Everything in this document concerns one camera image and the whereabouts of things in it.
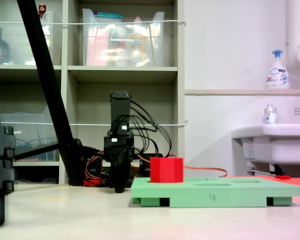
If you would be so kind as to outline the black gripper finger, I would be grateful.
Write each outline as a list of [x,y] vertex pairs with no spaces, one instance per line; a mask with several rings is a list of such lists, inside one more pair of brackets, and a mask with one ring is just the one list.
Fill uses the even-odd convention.
[[120,177],[120,191],[123,192],[129,182],[129,173],[123,172]]
[[113,176],[113,187],[116,193],[122,192],[122,180],[121,177],[116,174]]

